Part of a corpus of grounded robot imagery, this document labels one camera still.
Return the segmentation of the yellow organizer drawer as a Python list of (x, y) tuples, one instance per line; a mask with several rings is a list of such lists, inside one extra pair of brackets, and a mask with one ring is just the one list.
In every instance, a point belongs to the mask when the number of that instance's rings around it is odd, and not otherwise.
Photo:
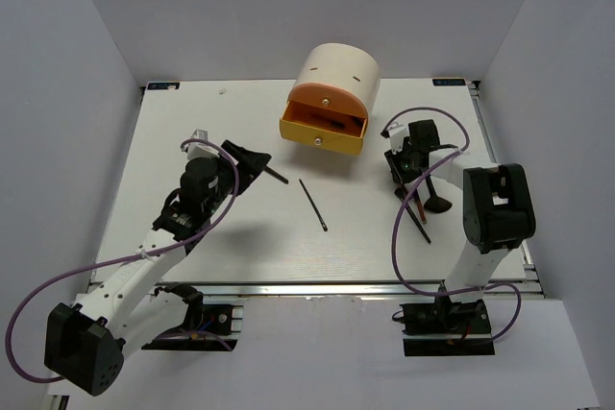
[[(348, 125), (344, 129), (339, 129), (329, 124), (323, 124), (311, 119), (312, 113), (322, 114)], [(351, 126), (352, 119), (357, 120), (360, 127)], [(282, 139), (287, 141), (339, 154), (358, 156), (363, 148), (368, 122), (368, 118), (288, 102), (280, 119), (279, 129)]]

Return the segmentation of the orange organizer drawer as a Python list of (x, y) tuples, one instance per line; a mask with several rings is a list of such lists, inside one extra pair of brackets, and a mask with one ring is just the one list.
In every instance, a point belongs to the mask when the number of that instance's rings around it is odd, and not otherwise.
[(367, 118), (369, 115), (368, 107), (355, 94), (337, 86), (298, 84), (290, 90), (287, 101), (356, 117)]

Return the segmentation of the cream cylindrical makeup organizer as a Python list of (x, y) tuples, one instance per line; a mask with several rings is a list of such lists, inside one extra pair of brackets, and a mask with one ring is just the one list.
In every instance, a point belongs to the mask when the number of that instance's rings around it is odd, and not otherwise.
[(363, 50), (347, 44), (325, 43), (309, 53), (294, 86), (306, 83), (349, 90), (368, 107), (369, 118), (380, 88), (381, 71)]

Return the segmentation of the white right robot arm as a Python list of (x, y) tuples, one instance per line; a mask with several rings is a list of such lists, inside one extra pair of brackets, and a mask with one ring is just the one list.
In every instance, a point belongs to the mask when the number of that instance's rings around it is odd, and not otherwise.
[(465, 303), (482, 293), (500, 263), (535, 234), (536, 219), (525, 169), (517, 163), (496, 164), (440, 142), (431, 119), (394, 122), (381, 135), (389, 140), (387, 161), (403, 185), (416, 190), (435, 176), (462, 191), (462, 226), (466, 242), (454, 268), (442, 282), (447, 298), (433, 309), (435, 323), (454, 332), (465, 325)]

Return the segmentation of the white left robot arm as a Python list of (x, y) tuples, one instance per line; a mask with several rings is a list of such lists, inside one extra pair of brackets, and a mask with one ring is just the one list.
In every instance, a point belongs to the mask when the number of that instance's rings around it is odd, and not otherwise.
[(207, 323), (203, 295), (162, 278), (182, 262), (231, 204), (266, 169), (271, 155), (229, 140), (220, 149), (193, 138), (187, 163), (132, 262), (47, 321), (45, 366), (93, 397), (105, 393), (126, 359), (170, 330), (189, 334)]

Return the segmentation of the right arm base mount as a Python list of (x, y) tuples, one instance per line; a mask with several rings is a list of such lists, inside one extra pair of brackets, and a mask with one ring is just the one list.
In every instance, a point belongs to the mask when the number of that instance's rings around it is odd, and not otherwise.
[(391, 316), (402, 327), (405, 357), (492, 356), (492, 329), (483, 301), (468, 308), (446, 306), (440, 298), (402, 304)]

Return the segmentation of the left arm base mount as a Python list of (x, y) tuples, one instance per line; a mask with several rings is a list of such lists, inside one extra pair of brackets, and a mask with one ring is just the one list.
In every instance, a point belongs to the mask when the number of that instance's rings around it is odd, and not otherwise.
[(154, 296), (164, 293), (182, 300), (183, 322), (167, 329), (142, 350), (231, 352), (241, 331), (242, 306), (205, 302), (205, 295), (185, 283), (156, 287)]

